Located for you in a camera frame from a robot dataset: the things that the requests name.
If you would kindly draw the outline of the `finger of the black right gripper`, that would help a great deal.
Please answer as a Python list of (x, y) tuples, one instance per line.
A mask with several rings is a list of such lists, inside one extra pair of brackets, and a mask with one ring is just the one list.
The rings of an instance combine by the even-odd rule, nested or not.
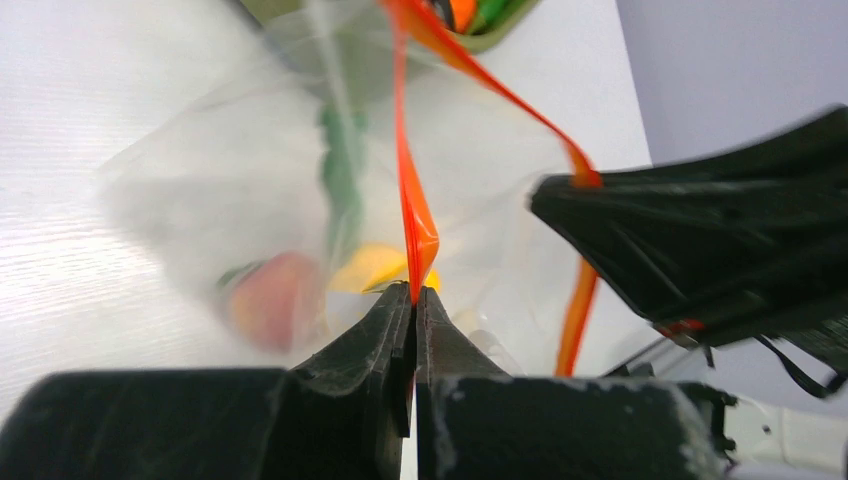
[(568, 175), (531, 211), (638, 316), (714, 346), (847, 312), (847, 109), (711, 158)]

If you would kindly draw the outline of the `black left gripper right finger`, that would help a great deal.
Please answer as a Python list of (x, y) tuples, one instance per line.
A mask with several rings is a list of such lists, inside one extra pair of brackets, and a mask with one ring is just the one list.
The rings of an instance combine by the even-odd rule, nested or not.
[(512, 376), (450, 321), (416, 307), (422, 479), (720, 479), (726, 396), (653, 377)]

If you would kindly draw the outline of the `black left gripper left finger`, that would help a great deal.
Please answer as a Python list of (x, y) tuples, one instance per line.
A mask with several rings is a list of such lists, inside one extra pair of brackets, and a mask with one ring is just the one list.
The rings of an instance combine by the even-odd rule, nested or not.
[(410, 435), (404, 283), (292, 369), (67, 371), (1, 431), (5, 479), (396, 479)]

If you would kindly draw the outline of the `pink toy peach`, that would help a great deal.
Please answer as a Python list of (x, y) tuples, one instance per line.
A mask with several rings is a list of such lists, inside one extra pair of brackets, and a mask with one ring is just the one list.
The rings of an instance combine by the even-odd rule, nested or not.
[(324, 297), (320, 264), (301, 252), (286, 251), (234, 280), (223, 313), (257, 347), (289, 353), (314, 336)]

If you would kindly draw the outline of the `yellow toy bell pepper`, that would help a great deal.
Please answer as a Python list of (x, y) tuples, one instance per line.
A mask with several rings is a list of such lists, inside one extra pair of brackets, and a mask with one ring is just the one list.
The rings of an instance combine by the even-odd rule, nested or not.
[(377, 293), (409, 279), (407, 256), (387, 244), (362, 244), (329, 281), (331, 291)]

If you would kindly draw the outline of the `clear zip bag orange zipper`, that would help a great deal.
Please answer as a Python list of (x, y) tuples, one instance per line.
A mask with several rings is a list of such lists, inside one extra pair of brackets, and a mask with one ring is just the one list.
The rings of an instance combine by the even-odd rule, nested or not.
[[(434, 290), (453, 324), (511, 373), (598, 374), (652, 339), (646, 322), (531, 213), (545, 176), (575, 174), (579, 188), (596, 188), (600, 177), (562, 128), (518, 96), (444, 70), (413, 76), (402, 52), (381, 98), (338, 86), (317, 98), (232, 70), (110, 160), (99, 197), (106, 217), (169, 282), (241, 341), (265, 350), (225, 318), (230, 284), (286, 251), (314, 258), (325, 289), (314, 336), (289, 353), (265, 350), (292, 359), (338, 338), (397, 283), (415, 303)], [(327, 105), (365, 117), (358, 248), (387, 244), (407, 256), (409, 279), (382, 292), (329, 289), (344, 264), (332, 267), (326, 250), (319, 117)]]

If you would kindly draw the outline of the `green toy chili pepper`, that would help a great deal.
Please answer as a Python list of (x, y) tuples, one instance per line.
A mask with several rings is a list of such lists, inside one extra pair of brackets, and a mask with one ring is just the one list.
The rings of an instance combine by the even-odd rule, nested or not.
[(365, 206), (361, 179), (365, 172), (365, 117), (343, 114), (332, 105), (319, 117), (326, 151), (321, 182), (328, 200), (326, 250), (332, 267), (340, 267), (361, 243)]

